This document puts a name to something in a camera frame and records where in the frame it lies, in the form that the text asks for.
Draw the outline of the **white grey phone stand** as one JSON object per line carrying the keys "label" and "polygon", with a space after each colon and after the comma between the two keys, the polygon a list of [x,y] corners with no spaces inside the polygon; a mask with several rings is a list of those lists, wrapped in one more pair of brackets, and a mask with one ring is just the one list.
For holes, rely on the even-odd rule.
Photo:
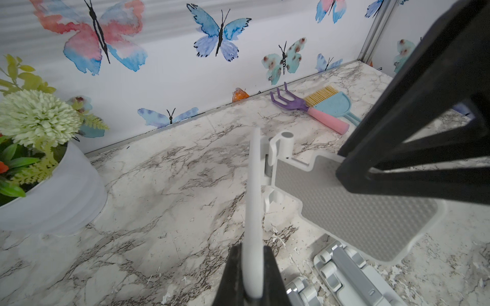
{"label": "white grey phone stand", "polygon": [[340,305],[406,304],[359,252],[341,242],[335,241],[321,250],[313,264]]}

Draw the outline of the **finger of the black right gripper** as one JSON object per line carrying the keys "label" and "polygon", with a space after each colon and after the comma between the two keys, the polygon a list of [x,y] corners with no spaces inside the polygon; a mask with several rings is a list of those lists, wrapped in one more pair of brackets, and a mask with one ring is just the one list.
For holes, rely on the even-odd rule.
{"label": "finger of the black right gripper", "polygon": [[489,155],[489,2],[458,1],[430,28],[339,150],[357,194],[489,203],[489,168],[412,167]]}

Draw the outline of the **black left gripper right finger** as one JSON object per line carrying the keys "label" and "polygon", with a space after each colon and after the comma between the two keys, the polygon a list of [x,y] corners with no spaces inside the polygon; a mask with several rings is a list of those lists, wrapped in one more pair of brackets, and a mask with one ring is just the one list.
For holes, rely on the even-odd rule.
{"label": "black left gripper right finger", "polygon": [[261,305],[291,306],[273,250],[264,246],[264,292]]}

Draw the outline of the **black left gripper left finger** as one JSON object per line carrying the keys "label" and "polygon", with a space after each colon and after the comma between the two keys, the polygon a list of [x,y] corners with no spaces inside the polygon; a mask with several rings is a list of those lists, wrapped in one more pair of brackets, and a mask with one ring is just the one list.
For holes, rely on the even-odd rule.
{"label": "black left gripper left finger", "polygon": [[229,251],[212,306],[244,306],[245,294],[241,271],[241,247],[241,244],[237,244]]}

